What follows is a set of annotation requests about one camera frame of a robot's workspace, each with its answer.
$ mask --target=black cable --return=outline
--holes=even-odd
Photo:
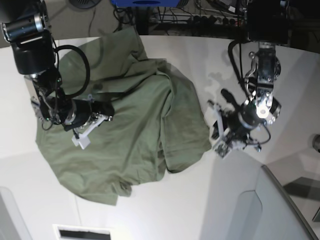
[[[267,144],[268,142],[270,142],[271,140],[271,133],[268,129],[268,127],[266,126],[266,124],[262,124],[262,126],[264,127],[264,129],[266,130],[266,132],[268,133],[268,139],[263,141],[263,142],[257,142],[257,143],[246,143],[247,146],[258,146],[258,145],[264,145]]]
[[[266,132],[268,133],[269,137],[267,140],[260,142],[260,145],[267,144],[271,140],[271,133],[270,133],[268,127],[265,124],[263,124],[263,127],[266,130]]]
[[[160,12],[160,7],[157,7],[158,9],[158,13],[159,13],[159,19],[160,19],[160,22],[163,23],[164,21],[161,19],[161,12]]]
[[[85,92],[85,90],[87,89],[89,82],[90,82],[90,65],[89,65],[89,62],[88,62],[88,59],[87,59],[85,53],[80,48],[78,48],[76,46],[72,46],[72,45],[63,45],[63,46],[58,46],[54,51],[57,53],[61,50],[75,51],[82,58],[83,63],[84,63],[84,67],[85,67],[85,81],[84,81],[82,88],[73,94],[65,95],[66,98],[73,99],[73,98],[78,97],[81,94],[83,94]]]
[[[193,15],[192,13],[190,13],[190,12],[188,12],[188,11],[184,10],[182,7],[177,7],[177,9],[180,9],[181,11],[183,11],[183,12],[185,12],[185,13],[187,13],[187,14],[190,14],[190,15],[191,15],[191,17],[194,17],[194,15]]]
[[[179,22],[179,21],[178,21],[178,17],[177,17],[177,16],[174,14],[174,12],[172,11],[172,7],[170,7],[169,10],[170,10],[170,12],[171,12],[171,14],[172,14],[173,22],[176,21],[176,23],[178,23],[178,22]]]
[[[58,47],[57,47],[57,44],[55,42],[55,39],[53,36],[52,37],[52,41],[53,41],[53,44],[54,44],[54,50],[56,50]],[[60,62],[60,57],[59,57],[59,53],[57,51],[55,51],[55,54],[56,54],[56,69],[58,70],[59,72],[59,62]],[[55,80],[55,88],[54,88],[54,91],[55,91],[55,99],[54,99],[54,114],[53,116],[55,117],[57,115],[57,112],[58,112],[58,80],[59,80],[59,77],[61,78],[61,75],[58,76],[58,78]]]
[[[239,43],[238,40],[233,40],[232,42],[230,42],[230,44],[229,44],[229,46],[228,46],[228,55],[229,55],[230,62],[231,62],[231,65],[232,65],[232,67],[233,67],[234,73],[235,73],[236,78],[237,78],[237,80],[238,80],[238,83],[240,84],[242,90],[244,91],[246,98],[247,98],[247,99],[250,99],[249,93],[248,93],[248,91],[246,90],[246,86],[245,86],[244,79],[241,78],[239,69],[238,69],[238,67],[237,67],[237,65],[236,65],[236,61],[235,61],[235,58],[234,58],[233,49],[234,49],[234,47],[235,47],[238,43]]]
[[[224,19],[227,18],[226,15],[220,9],[217,8],[217,10],[221,13],[221,15],[223,16]]]
[[[89,24],[89,28],[88,28],[88,36],[91,37],[91,26],[92,26],[92,23],[95,19],[95,16],[96,16],[96,11],[97,11],[97,8],[95,7],[94,10],[93,10],[93,14],[92,14],[92,19],[90,21],[90,24]]]
[[[44,131],[49,131],[49,130],[53,127],[53,125],[54,125],[54,123],[51,121],[51,124],[50,124],[50,126],[49,126],[48,128],[45,128],[45,127],[44,127],[44,123],[41,124],[41,127],[42,127],[42,129],[43,129]]]
[[[240,36],[240,41],[239,41],[239,60],[240,60],[240,72],[241,72],[241,79],[242,81],[244,81],[244,71],[243,71],[243,66],[242,66],[242,44],[241,44],[241,40],[242,40],[242,35],[241,35],[241,29],[240,29],[240,16],[239,16],[239,12],[240,12],[240,0],[236,1],[236,6],[237,6],[237,25],[238,25],[238,30],[239,30],[239,36]]]
[[[163,21],[164,21],[164,19],[165,19],[166,11],[167,11],[167,8],[166,8],[166,7],[164,7],[164,11],[163,11],[163,15],[162,15],[162,22],[163,22]]]

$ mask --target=green cloth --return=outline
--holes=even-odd
[[[112,103],[113,121],[91,132],[85,150],[75,147],[72,131],[61,125],[44,131],[38,124],[36,143],[63,186],[89,201],[115,205],[118,196],[130,196],[132,185],[159,181],[166,169],[179,173],[210,149],[192,82],[169,73],[166,61],[148,59],[134,28],[80,48],[91,68],[82,98],[92,94],[104,101],[105,93],[124,92],[144,81]],[[67,94],[81,88],[85,68],[77,53],[67,53],[59,69]]]

